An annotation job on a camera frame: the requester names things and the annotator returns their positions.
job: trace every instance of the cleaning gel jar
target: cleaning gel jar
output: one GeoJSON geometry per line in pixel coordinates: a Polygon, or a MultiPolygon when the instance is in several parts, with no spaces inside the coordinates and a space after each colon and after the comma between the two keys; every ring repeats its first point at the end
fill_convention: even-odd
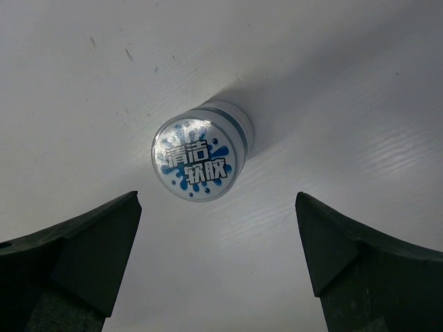
{"type": "Polygon", "coordinates": [[[207,202],[234,185],[253,143],[252,124],[240,109],[208,102],[161,126],[152,143],[152,163],[178,197],[207,202]]]}

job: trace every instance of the blue stripe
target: blue stripe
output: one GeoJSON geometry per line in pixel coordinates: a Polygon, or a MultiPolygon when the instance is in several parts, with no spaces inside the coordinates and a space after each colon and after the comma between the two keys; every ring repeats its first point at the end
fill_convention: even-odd
{"type": "Polygon", "coordinates": [[[230,114],[227,114],[225,111],[222,111],[221,109],[216,109],[214,107],[197,107],[195,109],[193,109],[193,111],[196,110],[203,110],[203,111],[209,111],[209,112],[213,112],[215,114],[218,114],[219,116],[224,117],[225,119],[227,119],[227,121],[229,121],[234,128],[236,128],[236,130],[238,131],[238,134],[240,135],[240,138],[242,139],[243,142],[243,147],[244,147],[244,159],[246,161],[246,158],[248,156],[248,140],[246,139],[246,134],[243,131],[243,128],[239,125],[239,123],[236,121],[236,119],[234,119],[230,114]]]}

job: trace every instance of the blue splash graphic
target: blue splash graphic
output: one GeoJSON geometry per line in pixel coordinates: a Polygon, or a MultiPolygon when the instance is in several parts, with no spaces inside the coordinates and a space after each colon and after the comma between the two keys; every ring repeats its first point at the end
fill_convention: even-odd
{"type": "MultiPolygon", "coordinates": [[[[189,122],[185,122],[185,127],[189,127],[189,122]]],[[[174,135],[175,138],[179,141],[180,145],[186,144],[186,135],[185,135],[185,131],[183,129],[183,127],[181,125],[176,125],[174,127],[174,135]]],[[[189,132],[188,137],[189,137],[189,141],[191,143],[195,143],[198,140],[204,140],[206,135],[206,128],[205,127],[200,127],[200,129],[198,131],[196,130],[192,130],[189,132]]],[[[168,141],[167,139],[162,140],[162,143],[167,147],[167,148],[173,148],[174,145],[168,141]]],[[[213,145],[218,145],[219,141],[218,139],[214,138],[213,139],[213,145]]],[[[209,159],[210,160],[214,160],[217,158],[221,158],[221,157],[225,157],[227,155],[229,155],[229,148],[227,146],[222,146],[218,149],[216,149],[214,152],[212,152],[213,150],[213,146],[208,144],[208,152],[209,152],[209,159]]],[[[168,161],[166,160],[165,156],[163,154],[159,154],[157,156],[162,162],[164,162],[165,164],[168,163],[168,161]]],[[[177,178],[181,178],[180,181],[180,188],[182,190],[188,190],[188,176],[185,174],[185,166],[183,163],[179,163],[176,167],[169,167],[168,165],[162,165],[160,170],[162,171],[163,174],[168,175],[171,174],[172,172],[176,172],[176,177],[177,178]]],[[[232,172],[233,168],[228,165],[225,164],[224,165],[224,170],[226,173],[230,173],[232,172]]],[[[213,181],[216,185],[222,185],[222,179],[216,179],[213,181]]],[[[176,181],[172,180],[171,184],[175,185],[176,181]]],[[[207,183],[206,182],[202,182],[201,185],[203,187],[205,187],[204,192],[209,194],[210,193],[210,189],[207,188],[207,183]]],[[[199,184],[194,184],[192,185],[192,190],[194,192],[199,192],[200,191],[200,186],[199,184]]],[[[194,194],[192,192],[189,193],[189,197],[193,197],[194,194]]]]}

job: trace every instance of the round label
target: round label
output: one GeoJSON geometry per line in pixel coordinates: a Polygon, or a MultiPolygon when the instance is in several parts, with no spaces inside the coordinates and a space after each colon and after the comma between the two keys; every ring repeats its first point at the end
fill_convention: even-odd
{"type": "Polygon", "coordinates": [[[189,201],[224,194],[237,176],[237,152],[224,131],[207,120],[183,119],[163,126],[152,146],[161,182],[189,201]]]}

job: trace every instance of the round lid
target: round lid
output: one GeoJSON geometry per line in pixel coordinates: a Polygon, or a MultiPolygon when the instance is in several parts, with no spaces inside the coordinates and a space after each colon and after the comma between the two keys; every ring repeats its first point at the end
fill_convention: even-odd
{"type": "Polygon", "coordinates": [[[188,201],[225,194],[238,176],[237,151],[214,122],[179,116],[166,122],[152,143],[152,162],[161,182],[188,201]]]}

